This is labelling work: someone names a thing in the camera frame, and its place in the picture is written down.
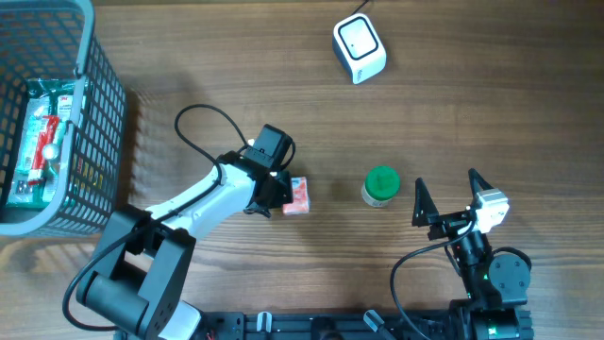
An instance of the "white cube device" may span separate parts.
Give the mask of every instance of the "white cube device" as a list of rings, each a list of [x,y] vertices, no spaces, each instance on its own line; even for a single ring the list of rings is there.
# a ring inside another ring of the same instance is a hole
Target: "white cube device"
[[[333,27],[333,51],[353,84],[375,76],[386,66],[386,50],[369,18],[357,13]]]

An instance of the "green lidded jar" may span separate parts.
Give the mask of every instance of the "green lidded jar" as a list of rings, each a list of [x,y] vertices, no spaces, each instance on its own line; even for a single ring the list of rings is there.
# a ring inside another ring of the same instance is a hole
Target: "green lidded jar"
[[[374,208],[383,208],[398,194],[400,177],[390,166],[373,168],[361,188],[362,199]]]

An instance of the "gray basket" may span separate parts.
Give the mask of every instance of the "gray basket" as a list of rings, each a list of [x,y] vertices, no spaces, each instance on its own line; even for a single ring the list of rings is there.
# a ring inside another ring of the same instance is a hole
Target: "gray basket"
[[[76,83],[59,187],[34,212],[5,204],[25,119],[25,80],[38,77]],[[105,227],[117,194],[126,93],[94,36],[89,0],[0,2],[0,117],[0,235],[83,236]]]

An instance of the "green cap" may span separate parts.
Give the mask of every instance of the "green cap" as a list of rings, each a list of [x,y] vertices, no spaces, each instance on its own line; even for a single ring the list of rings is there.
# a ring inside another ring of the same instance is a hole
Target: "green cap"
[[[365,179],[365,190],[373,199],[389,200],[400,189],[400,177],[390,166],[373,168]]]

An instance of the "wood grain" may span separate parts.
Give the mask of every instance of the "wood grain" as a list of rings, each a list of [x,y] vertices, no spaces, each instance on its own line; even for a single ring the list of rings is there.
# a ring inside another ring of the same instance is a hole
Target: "wood grain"
[[[269,123],[297,144],[292,169],[310,181],[311,213],[234,215],[193,255],[183,297],[206,311],[392,310],[392,264],[428,244],[411,226],[413,181],[442,213],[470,200],[476,167],[510,198],[490,236],[533,259],[528,308],[538,339],[604,331],[604,8],[581,2],[376,2],[382,74],[353,86],[331,29],[346,3],[102,7],[97,35],[129,90],[122,202],[177,195],[210,166],[172,130],[186,105],[216,105],[247,138]],[[183,132],[217,155],[239,146],[209,111]],[[361,200],[376,165],[403,179],[386,210]],[[0,338],[109,338],[60,314],[91,240],[0,240]],[[409,308],[462,298],[443,252],[401,268]],[[83,320],[102,321],[74,304]]]

